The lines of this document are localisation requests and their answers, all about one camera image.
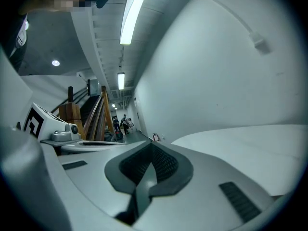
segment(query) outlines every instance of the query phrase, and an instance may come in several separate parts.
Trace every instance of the concrete ceiling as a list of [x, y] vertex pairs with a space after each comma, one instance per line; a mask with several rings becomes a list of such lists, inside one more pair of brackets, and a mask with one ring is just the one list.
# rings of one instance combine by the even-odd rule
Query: concrete ceiling
[[[72, 12], [73, 23], [85, 56], [109, 98], [126, 108], [133, 95], [135, 76], [153, 29], [172, 0], [144, 0], [132, 43], [120, 45], [126, 0], [109, 0], [102, 8]], [[125, 72], [125, 88], [118, 90], [117, 73]]]
[[[90, 69], [70, 13], [37, 11], [28, 14], [28, 21], [28, 46], [20, 75], [76, 74]], [[53, 66], [52, 60], [58, 60], [60, 66]]]

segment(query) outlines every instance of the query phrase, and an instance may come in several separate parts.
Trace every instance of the fluorescent light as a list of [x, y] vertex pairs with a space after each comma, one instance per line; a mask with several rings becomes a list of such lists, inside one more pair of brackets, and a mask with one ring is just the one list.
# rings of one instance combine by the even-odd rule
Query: fluorescent light
[[54, 66], [59, 66], [59, 65], [60, 65], [60, 62], [57, 61], [57, 60], [54, 60], [54, 61], [52, 61], [51, 63], [52, 63], [52, 65], [54, 65]]
[[127, 0], [122, 20], [120, 44], [131, 44], [134, 28], [144, 0]]
[[26, 30], [29, 28], [29, 22], [26, 20]]
[[124, 73], [118, 73], [117, 74], [117, 81], [118, 81], [118, 84], [119, 84], [119, 90], [124, 89], [124, 78], [125, 78]]

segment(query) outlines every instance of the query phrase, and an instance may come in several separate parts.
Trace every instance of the white machine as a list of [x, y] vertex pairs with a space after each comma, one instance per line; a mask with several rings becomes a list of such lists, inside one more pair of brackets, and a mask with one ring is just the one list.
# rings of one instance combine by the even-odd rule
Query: white machine
[[23, 130], [0, 130], [1, 172], [49, 230], [236, 230], [273, 204], [214, 156], [156, 141], [82, 141], [74, 124], [36, 104]]

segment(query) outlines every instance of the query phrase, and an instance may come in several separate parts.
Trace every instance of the floor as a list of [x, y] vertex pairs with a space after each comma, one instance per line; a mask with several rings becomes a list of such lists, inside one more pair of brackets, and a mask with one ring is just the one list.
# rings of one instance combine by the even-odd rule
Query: floor
[[135, 131], [133, 133], [129, 133], [127, 135], [123, 134], [123, 140], [127, 144], [132, 144], [139, 141], [146, 141], [147, 139], [144, 135], [142, 135], [139, 131]]

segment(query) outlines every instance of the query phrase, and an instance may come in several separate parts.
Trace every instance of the person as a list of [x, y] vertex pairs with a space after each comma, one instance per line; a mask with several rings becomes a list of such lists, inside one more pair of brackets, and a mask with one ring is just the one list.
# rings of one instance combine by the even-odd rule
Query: person
[[126, 115], [124, 115], [124, 117], [122, 118], [121, 122], [122, 122], [123, 127], [124, 127], [124, 133], [125, 134], [129, 134], [129, 132], [128, 132], [129, 126], [128, 126], [128, 121], [126, 119]]
[[120, 131], [119, 120], [117, 119], [117, 117], [115, 117], [113, 119], [113, 124], [114, 124], [114, 127], [115, 127], [115, 131], [117, 131], [117, 130]]
[[133, 132], [134, 131], [133, 130], [134, 124], [132, 123], [131, 118], [128, 118], [128, 126], [129, 126], [129, 128], [131, 128], [131, 131]]

